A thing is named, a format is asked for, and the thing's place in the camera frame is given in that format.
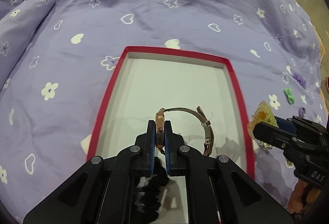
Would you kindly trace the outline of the person's right hand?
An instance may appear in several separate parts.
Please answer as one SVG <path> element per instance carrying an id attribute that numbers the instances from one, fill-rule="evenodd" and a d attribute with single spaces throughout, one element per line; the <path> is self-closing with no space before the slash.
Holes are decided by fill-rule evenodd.
<path id="1" fill-rule="evenodd" d="M 303 211 L 308 211 L 320 194 L 320 189 L 299 179 L 288 201 L 288 212 L 290 214 L 300 214 Z"/>

